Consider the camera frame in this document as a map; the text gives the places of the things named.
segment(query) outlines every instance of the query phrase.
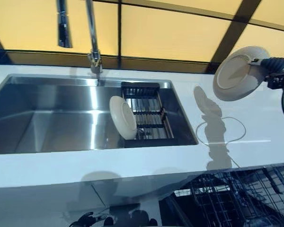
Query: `kitchen faucet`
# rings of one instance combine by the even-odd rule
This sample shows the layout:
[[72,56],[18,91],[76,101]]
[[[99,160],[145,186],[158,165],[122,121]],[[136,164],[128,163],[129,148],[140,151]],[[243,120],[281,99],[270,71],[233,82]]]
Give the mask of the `kitchen faucet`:
[[[72,48],[65,0],[57,0],[57,8],[59,23],[58,45],[65,48]],[[90,53],[88,53],[88,59],[91,64],[91,72],[96,75],[99,83],[100,73],[102,72],[102,60],[100,50],[98,49],[96,24],[92,0],[86,0],[86,10],[89,21],[89,34],[92,46]]]

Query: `faucet spout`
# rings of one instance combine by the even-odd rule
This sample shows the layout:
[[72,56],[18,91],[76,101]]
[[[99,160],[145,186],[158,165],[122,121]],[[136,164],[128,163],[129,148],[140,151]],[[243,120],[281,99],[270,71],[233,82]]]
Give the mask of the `faucet spout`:
[[92,46],[92,49],[88,54],[88,58],[91,63],[90,69],[92,73],[96,74],[97,80],[100,81],[100,73],[102,72],[102,60],[100,50],[98,49],[95,15],[92,0],[86,0],[86,9],[89,21],[89,33]]

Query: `yellow wall panel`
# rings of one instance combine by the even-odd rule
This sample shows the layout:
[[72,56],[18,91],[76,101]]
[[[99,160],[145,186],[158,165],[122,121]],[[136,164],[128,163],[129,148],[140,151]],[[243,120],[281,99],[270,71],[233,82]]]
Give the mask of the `yellow wall panel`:
[[210,61],[230,21],[122,6],[122,55]]
[[262,0],[252,19],[284,26],[284,0]]
[[[0,0],[0,41],[5,49],[89,52],[91,43],[85,1],[67,0],[73,48],[58,44],[55,0]],[[94,2],[98,45],[117,55],[117,5]]]
[[232,52],[244,46],[262,46],[272,57],[284,57],[284,32],[247,25]]
[[235,15],[242,0],[153,0]]

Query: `dish rack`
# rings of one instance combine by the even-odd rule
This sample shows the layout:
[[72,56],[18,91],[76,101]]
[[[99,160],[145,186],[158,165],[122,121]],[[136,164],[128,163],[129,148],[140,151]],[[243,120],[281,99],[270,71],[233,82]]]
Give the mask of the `dish rack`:
[[121,88],[122,97],[132,109],[138,128],[136,137],[126,140],[125,147],[177,145],[160,98],[160,85],[122,82]]
[[[189,226],[284,226],[284,166],[202,174],[173,195],[192,197],[189,208],[178,210]],[[193,209],[199,216],[189,218]]]

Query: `dishwasher rack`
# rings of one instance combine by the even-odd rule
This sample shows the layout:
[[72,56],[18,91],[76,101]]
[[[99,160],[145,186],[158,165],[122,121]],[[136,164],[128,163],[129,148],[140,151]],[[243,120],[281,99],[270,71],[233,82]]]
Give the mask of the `dishwasher rack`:
[[284,226],[284,165],[202,174],[174,196],[194,198],[200,226]]
[[172,146],[178,142],[169,124],[159,94],[158,83],[122,82],[122,97],[133,111],[137,122],[137,135],[126,140],[125,147]]

